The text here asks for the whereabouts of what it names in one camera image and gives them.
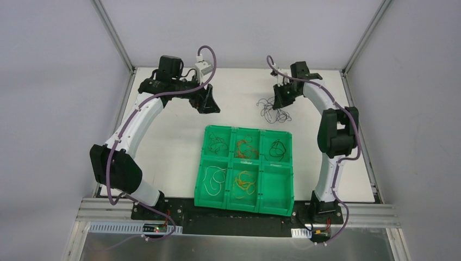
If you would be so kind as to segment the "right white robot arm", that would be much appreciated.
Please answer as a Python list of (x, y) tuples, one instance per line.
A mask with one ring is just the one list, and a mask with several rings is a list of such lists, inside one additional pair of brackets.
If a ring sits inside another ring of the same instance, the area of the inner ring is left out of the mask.
[(322, 153), (322, 164), (307, 215), (314, 222), (324, 222), (337, 215), (340, 203), (337, 185), (344, 162), (351, 160), (350, 154), (355, 148), (358, 153), (362, 151), (358, 137), (359, 111), (356, 107), (342, 107), (325, 87), (323, 78), (310, 72), (306, 62), (291, 64), (291, 74), (279, 69), (271, 57), (267, 63), (271, 74), (277, 77), (277, 84), (273, 86), (274, 109), (287, 107), (303, 96), (321, 114), (317, 145)]

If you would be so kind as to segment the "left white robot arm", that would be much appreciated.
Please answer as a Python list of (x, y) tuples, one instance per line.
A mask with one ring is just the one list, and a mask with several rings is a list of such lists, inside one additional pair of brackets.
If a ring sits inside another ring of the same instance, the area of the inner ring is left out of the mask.
[(142, 170), (134, 160), (149, 126), (173, 98), (187, 99), (200, 114), (220, 112), (213, 99), (213, 86), (206, 78), (214, 75), (214, 64), (199, 54), (192, 70), (195, 73), (192, 78), (184, 79), (182, 59), (161, 56), (159, 67), (141, 82), (129, 115), (103, 145), (94, 144), (90, 149), (96, 182), (139, 200), (153, 220), (165, 215), (164, 194), (142, 179)]

